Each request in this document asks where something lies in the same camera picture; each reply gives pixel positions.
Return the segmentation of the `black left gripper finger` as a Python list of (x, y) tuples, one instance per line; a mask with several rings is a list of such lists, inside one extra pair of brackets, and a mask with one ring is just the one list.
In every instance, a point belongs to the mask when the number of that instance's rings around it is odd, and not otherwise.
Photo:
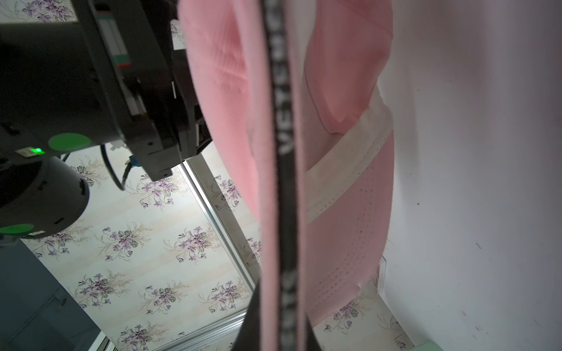
[(261, 350), (261, 288), (257, 282), (250, 304), (247, 308), (244, 322), (231, 351), (260, 351)]

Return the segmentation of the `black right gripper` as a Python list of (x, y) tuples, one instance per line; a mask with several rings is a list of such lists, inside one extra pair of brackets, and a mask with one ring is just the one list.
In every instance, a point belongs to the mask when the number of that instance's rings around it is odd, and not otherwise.
[(176, 1), (3, 1), (1, 168), (121, 142), (150, 179), (211, 141)]

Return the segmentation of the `pink baseball cap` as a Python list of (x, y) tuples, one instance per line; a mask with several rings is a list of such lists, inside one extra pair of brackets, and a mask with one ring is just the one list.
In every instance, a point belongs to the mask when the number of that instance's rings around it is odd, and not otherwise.
[(392, 3), (177, 7), (203, 117), (261, 227), (261, 350), (319, 350), (313, 328), (357, 297), (389, 232)]

